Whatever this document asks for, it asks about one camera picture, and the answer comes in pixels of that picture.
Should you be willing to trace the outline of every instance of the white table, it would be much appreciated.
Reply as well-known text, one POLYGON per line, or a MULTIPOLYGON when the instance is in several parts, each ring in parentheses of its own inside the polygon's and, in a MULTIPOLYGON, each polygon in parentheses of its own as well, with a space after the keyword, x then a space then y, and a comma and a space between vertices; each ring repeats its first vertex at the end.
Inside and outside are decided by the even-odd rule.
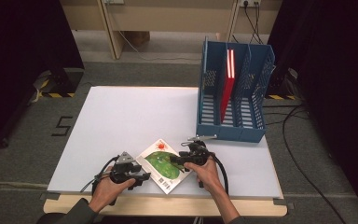
MULTIPOLYGON (((195 136, 197 88, 95 87, 91 88, 65 147, 48 191, 59 200, 47 200, 45 212, 67 212, 80 197, 90 198, 90 187, 79 191, 107 161, 129 152, 134 158, 164 139, 175 150, 195 136)), ((259 144, 210 140, 207 148, 225 165, 229 193, 243 216, 284 216, 276 205, 282 191, 265 137, 259 144)), ((110 215, 219 216, 213 200, 189 175, 169 195, 153 182, 125 190, 110 215), (170 209, 170 206, 181 209, 170 209)))

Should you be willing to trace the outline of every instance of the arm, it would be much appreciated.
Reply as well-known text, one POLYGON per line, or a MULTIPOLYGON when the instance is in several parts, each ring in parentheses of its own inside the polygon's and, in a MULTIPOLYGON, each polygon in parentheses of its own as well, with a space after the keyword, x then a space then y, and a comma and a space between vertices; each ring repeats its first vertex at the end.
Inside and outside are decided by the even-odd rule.
POLYGON ((209 157, 203 166, 191 162, 185 163, 185 168, 197 173, 198 181, 202 181, 206 190, 211 193, 225 223, 244 223, 232 201, 229 199, 217 174, 216 162, 209 157))
POLYGON ((109 176, 103 176, 92 195, 91 202, 88 203, 87 200, 81 199, 57 224, 92 223, 101 210, 116 199, 124 189, 129 188, 134 183, 135 179, 129 179, 124 183, 115 184, 110 180, 109 176))

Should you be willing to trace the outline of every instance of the electrical socket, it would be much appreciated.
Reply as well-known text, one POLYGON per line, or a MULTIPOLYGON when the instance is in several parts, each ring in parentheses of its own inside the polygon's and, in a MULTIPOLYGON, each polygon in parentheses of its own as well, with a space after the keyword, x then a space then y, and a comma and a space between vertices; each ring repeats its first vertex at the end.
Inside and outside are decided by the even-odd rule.
POLYGON ((261 0, 240 0, 240 7, 244 7, 243 3, 245 1, 248 1, 248 7, 255 7, 258 3, 258 6, 260 7, 261 0))

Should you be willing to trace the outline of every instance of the power cord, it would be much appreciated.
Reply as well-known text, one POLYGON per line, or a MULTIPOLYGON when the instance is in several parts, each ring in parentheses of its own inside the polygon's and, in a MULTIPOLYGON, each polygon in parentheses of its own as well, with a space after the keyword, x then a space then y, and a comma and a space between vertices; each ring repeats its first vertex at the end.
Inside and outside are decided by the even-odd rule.
POLYGON ((244 11, 245 11, 245 15, 246 15, 246 17, 248 18, 248 21, 249 21, 249 23, 250 23, 251 26, 252 26, 252 30, 254 31, 254 32, 252 33, 252 38, 251 38, 250 44, 252 44, 253 39, 255 39, 255 41, 256 41, 258 44, 263 44, 263 41, 261 40, 261 38, 260 38, 260 36, 259 36, 259 34, 258 34, 257 30, 256 30, 256 28, 258 29, 258 18, 259 18, 258 13, 259 13, 259 7, 256 7, 256 28, 255 28, 254 25, 253 25, 253 23, 252 23, 251 18, 250 18, 249 15, 248 15, 247 10, 246 10, 247 7, 248 7, 248 5, 249 5, 249 2, 248 2, 248 1, 244 1, 244 2, 243 2, 243 8, 244 8, 244 11))
POLYGON ((223 175, 223 179, 225 181, 225 190, 226 190, 226 194, 228 194, 228 178, 227 178, 227 173, 226 173, 226 169, 223 166, 223 163, 217 159, 216 155, 214 155, 214 153, 210 153, 210 155, 212 156, 213 160, 217 163, 217 165, 219 165, 220 170, 222 171, 222 175, 223 175))
POLYGON ((302 106, 298 105, 295 108, 293 108, 290 113, 286 116, 286 118, 283 121, 283 126, 282 126, 282 134, 283 134, 283 141, 284 144, 286 146, 287 151, 289 152, 290 157, 292 158, 293 163, 295 164, 296 168, 298 169, 298 171, 307 179, 307 181, 313 186, 313 188, 318 191, 318 193, 322 196, 322 198, 327 202, 327 204, 333 209, 334 213, 337 215, 337 217, 341 220, 341 222, 343 224, 345 224, 345 220, 342 218, 342 216, 339 214, 338 210, 334 207, 334 205, 332 205, 330 203, 330 201, 324 196, 324 194, 322 193, 321 190, 319 190, 319 188, 308 178, 308 176, 304 173, 304 171, 302 170, 302 168, 299 166, 298 162, 296 161, 295 156, 293 155, 293 152, 291 150, 291 148, 289 147, 289 144, 287 143, 287 139, 286 139, 286 134, 285 134, 285 125, 287 120, 289 120, 292 116, 293 113, 302 106))
MULTIPOLYGON (((298 115, 299 113, 302 113, 302 112, 306 112, 306 110, 297 111, 295 114, 292 115, 292 117, 296 117, 296 118, 299 118, 299 119, 309 119, 309 118, 304 118, 304 117, 301 117, 301 116, 298 115)), ((287 114, 284 114, 284 113, 264 113, 264 115, 285 115, 285 116, 287 116, 287 114)), ((276 122, 271 122, 271 123, 266 123, 266 126, 271 125, 271 124, 279 124, 279 123, 283 123, 283 120, 276 121, 276 122)))
POLYGON ((155 61, 155 60, 190 60, 190 61, 200 61, 201 59, 188 59, 188 58, 181 58, 181 57, 177 57, 177 58, 146 58, 144 56, 142 56, 141 52, 139 52, 139 50, 133 46, 133 44, 121 33, 121 31, 118 31, 120 33, 120 35, 124 38, 124 40, 130 45, 130 47, 135 50, 138 53, 138 56, 146 61, 155 61))
POLYGON ((119 156, 116 156, 112 159, 110 159, 104 166, 103 166, 103 169, 100 171, 100 173, 98 173, 96 176, 94 176, 94 178, 89 182, 87 183, 83 189, 80 190, 80 193, 84 192, 84 190, 86 190, 86 188, 92 183, 94 182, 95 180, 101 178, 101 176, 103 175, 103 172, 106 170, 107 166, 112 162, 112 161, 116 161, 118 159, 119 156))
POLYGON ((235 35, 232 36, 232 38, 235 40, 235 42, 240 43, 238 39, 235 37, 235 35))

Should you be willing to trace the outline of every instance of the dark backdrop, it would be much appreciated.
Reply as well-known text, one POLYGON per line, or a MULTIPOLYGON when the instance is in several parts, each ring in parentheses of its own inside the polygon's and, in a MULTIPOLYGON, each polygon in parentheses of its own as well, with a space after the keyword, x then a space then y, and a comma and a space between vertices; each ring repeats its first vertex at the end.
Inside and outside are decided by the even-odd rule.
POLYGON ((44 71, 83 68, 58 0, 0 1, 0 141, 44 71))
POLYGON ((358 4, 300 2, 283 0, 271 33, 283 65, 275 75, 297 70, 322 137, 358 195, 358 4))

